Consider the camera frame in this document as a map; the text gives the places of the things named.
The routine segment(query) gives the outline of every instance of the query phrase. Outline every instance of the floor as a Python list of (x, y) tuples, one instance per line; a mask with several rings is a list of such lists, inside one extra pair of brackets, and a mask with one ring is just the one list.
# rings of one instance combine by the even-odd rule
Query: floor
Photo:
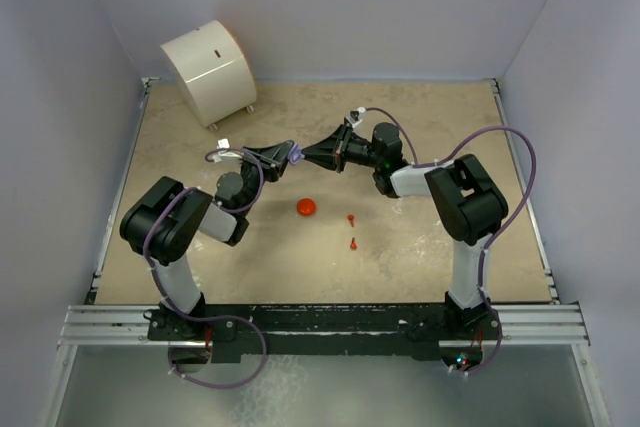
[[(163, 175), (215, 193), (233, 164), (212, 166), (204, 154), (219, 138), (232, 146), (263, 147), (293, 139), (302, 146), (329, 136), (349, 110), (386, 108), (403, 124), (421, 161), (443, 158), (471, 132), (499, 124), (488, 83), (315, 83), (259, 85), (256, 111), (237, 112), (201, 127), (173, 85), (153, 87), (116, 216), (96, 303), (151, 304), (159, 295), (144, 260), (117, 234), (126, 211)], [(367, 114), (358, 133), (370, 138), (386, 119)], [(506, 137), (483, 135), (473, 152), (513, 209), (522, 195)], [(317, 204), (312, 217), (296, 212), (300, 198)], [(355, 227), (347, 215), (355, 216)], [(235, 247), (197, 234), (191, 268), (209, 303), (438, 302), (450, 282), (451, 239), (425, 198), (381, 196), (369, 169), (335, 173), (302, 162), (267, 184)], [(358, 249), (350, 250), (352, 237)], [(498, 302), (548, 302), (538, 244), (526, 213), (492, 249), (489, 288)]]

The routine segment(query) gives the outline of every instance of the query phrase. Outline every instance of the purple cable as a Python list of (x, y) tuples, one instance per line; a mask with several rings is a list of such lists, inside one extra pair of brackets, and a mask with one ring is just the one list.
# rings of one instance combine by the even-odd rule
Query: purple cable
[(293, 143), (293, 147), (291, 147), (291, 150), (287, 154), (287, 159), (291, 165), (297, 165), (304, 159), (302, 147), (300, 147), (297, 142)]
[[(227, 151), (227, 150), (236, 150), (236, 149), (219, 149), (219, 150)], [(251, 327), (255, 331), (256, 334), (258, 334), (258, 338), (260, 339), (260, 343), (262, 344), (262, 356), (260, 357), (260, 364), (258, 365), (256, 370), (253, 372), (253, 374), (251, 374), (249, 377), (231, 384), (214, 384), (211, 382), (205, 382), (204, 380), (196, 379), (195, 377), (190, 377), (188, 375), (185, 375), (182, 372), (180, 372), (178, 368), (174, 365), (170, 357), (171, 354), (170, 352), (168, 353), (169, 366), (171, 367), (171, 370), (180, 378), (183, 378), (184, 380), (187, 380), (188, 382), (191, 382), (193, 384), (201, 385), (203, 387), (208, 387), (210, 389), (236, 389), (238, 387), (242, 387), (248, 384), (249, 382), (251, 382), (260, 374), (260, 372), (262, 372), (262, 369), (264, 369), (264, 366), (266, 365), (267, 358), (268, 358), (267, 357), (267, 341), (264, 338), (264, 335), (262, 334), (262, 332), (260, 332), (260, 329), (258, 329), (258, 327), (253, 322), (243, 317), (238, 317), (236, 315), (215, 315), (213, 317), (192, 317), (186, 312), (181, 311), (173, 302), (173, 300), (171, 300), (171, 298), (167, 295), (167, 291), (165, 290), (164, 286), (162, 285), (162, 281), (158, 276), (156, 264), (151, 258), (151, 253), (149, 251), (151, 240), (153, 239), (153, 236), (158, 231), (158, 228), (160, 228), (160, 224), (162, 223), (162, 221), (164, 221), (164, 219), (167, 218), (167, 216), (171, 213), (171, 211), (176, 207), (176, 205), (178, 205), (178, 203), (183, 198), (185, 198), (194, 190), (196, 190), (195, 187), (184, 189), (182, 192), (176, 195), (173, 198), (173, 200), (171, 200), (171, 202), (169, 202), (169, 205), (167, 205), (167, 207), (162, 211), (160, 216), (156, 219), (156, 221), (151, 226), (151, 230), (149, 230), (149, 233), (145, 237), (144, 243), (142, 244), (142, 255), (144, 256), (147, 263), (149, 264), (149, 267), (151, 267), (151, 276), (153, 277), (153, 281), (156, 284), (156, 288), (160, 292), (160, 295), (162, 295), (163, 299), (165, 300), (169, 308), (173, 310), (176, 314), (178, 314), (180, 317), (191, 322), (204, 322), (204, 323), (212, 323), (220, 320), (235, 320), (235, 321), (243, 322), (247, 324), (249, 327)]]
[[(498, 311), (491, 306), (489, 299), (484, 293), (484, 261), (486, 257), (486, 251), (489, 249), (489, 247), (491, 247), (491, 245), (496, 241), (498, 236), (500, 236), (505, 230), (507, 230), (507, 227), (509, 227), (513, 223), (515, 218), (518, 216), (518, 214), (522, 211), (522, 209), (524, 209), (525, 205), (527, 204), (527, 200), (529, 200), (529, 197), (531, 195), (531, 189), (533, 188), (533, 182), (536, 178), (536, 172), (538, 170), (538, 161), (536, 158), (536, 152), (533, 148), (533, 144), (527, 138), (527, 136), (524, 135), (518, 129), (514, 129), (513, 127), (508, 127), (506, 125), (495, 125), (492, 127), (485, 127), (484, 129), (480, 129), (477, 132), (474, 132), (473, 134), (468, 136), (466, 139), (464, 139), (462, 142), (460, 142), (458, 146), (455, 149), (453, 149), (453, 152), (451, 152), (451, 154), (449, 154), (444, 160), (441, 161), (441, 162), (448, 162), (458, 152), (460, 152), (460, 150), (465, 145), (467, 145), (473, 139), (475, 139), (479, 135), (485, 134), (487, 132), (493, 132), (496, 130), (512, 132), (523, 140), (523, 142), (527, 146), (527, 149), (529, 149), (529, 155), (531, 157), (531, 173), (529, 174), (527, 187), (525, 188), (524, 193), (522, 194), (522, 199), (520, 199), (520, 202), (518, 203), (518, 206), (513, 211), (513, 214), (511, 214), (511, 216), (505, 221), (504, 224), (502, 224), (502, 227), (500, 227), (495, 234), (489, 237), (489, 239), (485, 242), (484, 246), (482, 247), (482, 252), (480, 252), (480, 258), (478, 260), (478, 292), (480, 293), (480, 298), (482, 299), (482, 302), (484, 303), (485, 307), (487, 308), (487, 310), (489, 310), (489, 312), (491, 312), (491, 314), (495, 317), (496, 321), (498, 322), (498, 338), (496, 339), (496, 346), (494, 347), (493, 351), (491, 352), (491, 354), (489, 354), (489, 357), (487, 357), (487, 359), (484, 362), (482, 362), (480, 365), (478, 365), (476, 368), (470, 371), (460, 372), (456, 370), (456, 372), (462, 373), (463, 375), (477, 374), (478, 372), (486, 369), (487, 366), (493, 361), (493, 359), (496, 358), (496, 355), (498, 355), (498, 351), (500, 350), (500, 346), (502, 345), (503, 332), (502, 332), (502, 322), (500, 321), (500, 315), (498, 314)], [(416, 165), (414, 167), (418, 168), (418, 167), (434, 167), (434, 166), (436, 166), (435, 162), (432, 164)]]
[(418, 155), (416, 154), (416, 149), (413, 147), (413, 143), (411, 142), (411, 139), (409, 139), (409, 136), (407, 135), (405, 130), (400, 125), (400, 122), (398, 122), (393, 115), (391, 115), (386, 110), (381, 109), (380, 107), (365, 107), (365, 110), (367, 112), (369, 112), (369, 111), (380, 112), (380, 113), (386, 115), (387, 117), (389, 117), (391, 119), (391, 122), (396, 124), (396, 127), (398, 127), (398, 130), (400, 132), (402, 132), (402, 135), (404, 136), (405, 140), (407, 141), (407, 145), (409, 146), (409, 150), (411, 151), (411, 155), (413, 155), (413, 163), (417, 164), (418, 163)]
[(262, 194), (262, 187), (264, 187), (264, 172), (262, 172), (262, 165), (260, 165), (260, 161), (256, 158), (256, 156), (253, 155), (248, 150), (246, 150), (246, 149), (235, 149), (233, 147), (223, 147), (223, 148), (220, 148), (220, 149), (212, 150), (211, 152), (207, 152), (205, 154), (205, 156), (204, 156), (204, 160), (206, 160), (207, 162), (215, 162), (215, 160), (211, 159), (211, 156), (214, 155), (214, 154), (218, 154), (220, 152), (235, 152), (236, 154), (246, 155), (247, 157), (249, 157), (249, 159), (251, 159), (251, 162), (253, 162), (256, 165), (256, 167), (258, 167), (258, 175), (260, 177), (260, 181), (259, 181), (260, 185), (258, 186), (258, 192), (256, 192), (256, 196), (253, 198), (253, 200), (251, 202), (249, 202), (247, 205), (243, 205), (239, 209), (225, 209), (222, 206), (218, 206), (221, 211), (226, 212), (227, 214), (239, 214), (240, 212), (244, 212), (245, 210), (249, 210), (253, 206), (253, 204), (255, 204), (258, 201), (258, 198), (260, 197), (260, 194)]

